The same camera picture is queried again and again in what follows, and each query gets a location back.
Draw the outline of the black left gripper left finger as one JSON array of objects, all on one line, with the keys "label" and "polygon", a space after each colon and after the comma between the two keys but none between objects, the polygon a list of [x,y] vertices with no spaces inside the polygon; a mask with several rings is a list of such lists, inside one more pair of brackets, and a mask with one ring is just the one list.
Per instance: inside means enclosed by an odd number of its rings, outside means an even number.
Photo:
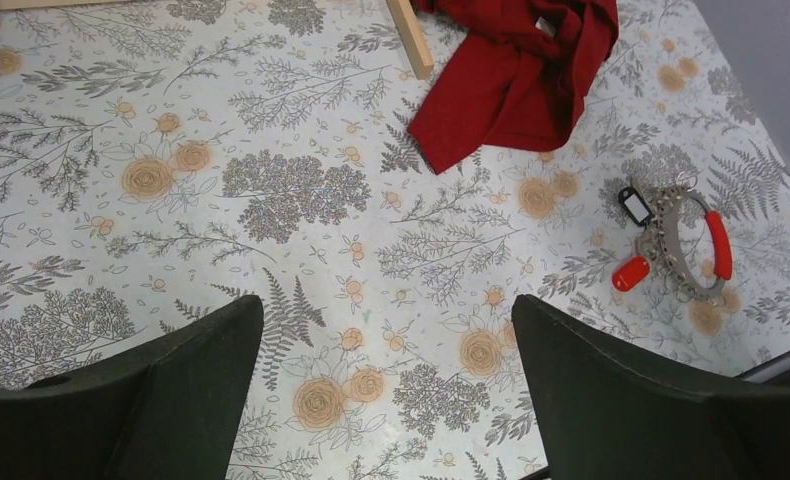
[{"label": "black left gripper left finger", "polygon": [[91,365],[0,389],[0,479],[221,479],[264,330],[243,296]]}]

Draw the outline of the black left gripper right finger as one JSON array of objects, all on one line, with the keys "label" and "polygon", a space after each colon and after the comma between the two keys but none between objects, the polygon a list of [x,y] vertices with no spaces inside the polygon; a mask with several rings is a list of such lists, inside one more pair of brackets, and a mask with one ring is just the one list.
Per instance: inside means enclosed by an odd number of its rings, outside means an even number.
[{"label": "black left gripper right finger", "polygon": [[790,479],[790,351],[729,377],[532,295],[512,323],[547,458],[541,479]]}]

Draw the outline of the red key tag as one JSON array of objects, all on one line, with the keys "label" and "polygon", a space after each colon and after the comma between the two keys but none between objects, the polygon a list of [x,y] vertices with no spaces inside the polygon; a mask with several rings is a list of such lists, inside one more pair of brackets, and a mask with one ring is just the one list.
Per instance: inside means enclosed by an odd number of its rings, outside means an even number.
[{"label": "red key tag", "polygon": [[651,271],[648,259],[637,255],[619,267],[612,275],[613,287],[620,292],[628,292],[639,285]]}]

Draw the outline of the metal keyring with red handle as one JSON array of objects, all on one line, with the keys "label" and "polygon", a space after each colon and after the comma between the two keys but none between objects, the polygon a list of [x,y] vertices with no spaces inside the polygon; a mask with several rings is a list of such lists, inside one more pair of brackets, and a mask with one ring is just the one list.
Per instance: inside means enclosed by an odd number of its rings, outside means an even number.
[{"label": "metal keyring with red handle", "polygon": [[[720,213],[710,207],[701,193],[686,185],[656,187],[643,199],[653,211],[653,217],[634,241],[635,252],[649,264],[661,267],[665,278],[685,298],[711,302],[720,297],[734,271],[730,237]],[[689,265],[692,256],[682,243],[683,209],[690,204],[701,210],[712,242],[715,279],[707,285],[693,273]]]}]

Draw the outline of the black key tag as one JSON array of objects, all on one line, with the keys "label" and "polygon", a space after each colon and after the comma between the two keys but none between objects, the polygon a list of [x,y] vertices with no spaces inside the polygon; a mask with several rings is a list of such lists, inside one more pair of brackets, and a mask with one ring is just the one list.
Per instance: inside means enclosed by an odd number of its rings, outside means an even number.
[{"label": "black key tag", "polygon": [[632,222],[645,227],[654,218],[654,213],[640,192],[633,186],[623,188],[618,193],[618,202]]}]

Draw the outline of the floral table cover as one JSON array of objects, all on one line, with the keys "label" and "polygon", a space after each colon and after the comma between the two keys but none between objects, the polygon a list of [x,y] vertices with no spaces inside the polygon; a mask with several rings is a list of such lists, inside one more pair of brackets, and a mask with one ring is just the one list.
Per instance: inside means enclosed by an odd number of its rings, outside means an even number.
[{"label": "floral table cover", "polygon": [[[618,12],[565,146],[440,176],[381,1],[0,12],[0,389],[256,294],[229,478],[517,479],[546,464],[518,295],[724,375],[789,351],[786,165],[693,3]],[[612,284],[643,231],[619,191],[672,184],[730,237],[711,302]]]}]

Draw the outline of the red cloth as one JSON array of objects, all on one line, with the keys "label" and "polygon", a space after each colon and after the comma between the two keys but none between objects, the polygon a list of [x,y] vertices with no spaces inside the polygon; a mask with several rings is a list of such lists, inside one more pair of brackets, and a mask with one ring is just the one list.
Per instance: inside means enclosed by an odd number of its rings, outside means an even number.
[{"label": "red cloth", "polygon": [[407,131],[437,174],[490,145],[532,152],[569,140],[618,40],[614,1],[418,1],[468,34]]}]

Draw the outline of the wooden rack frame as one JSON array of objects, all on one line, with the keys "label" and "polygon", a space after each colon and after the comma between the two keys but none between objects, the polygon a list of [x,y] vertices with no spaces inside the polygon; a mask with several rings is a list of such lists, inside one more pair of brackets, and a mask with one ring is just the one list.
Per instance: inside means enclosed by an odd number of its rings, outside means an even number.
[{"label": "wooden rack frame", "polygon": [[[0,0],[0,11],[71,7],[95,4],[119,4],[118,0]],[[395,23],[401,44],[406,51],[415,76],[428,79],[433,73],[435,62],[419,25],[410,1],[388,0],[386,2]]]}]

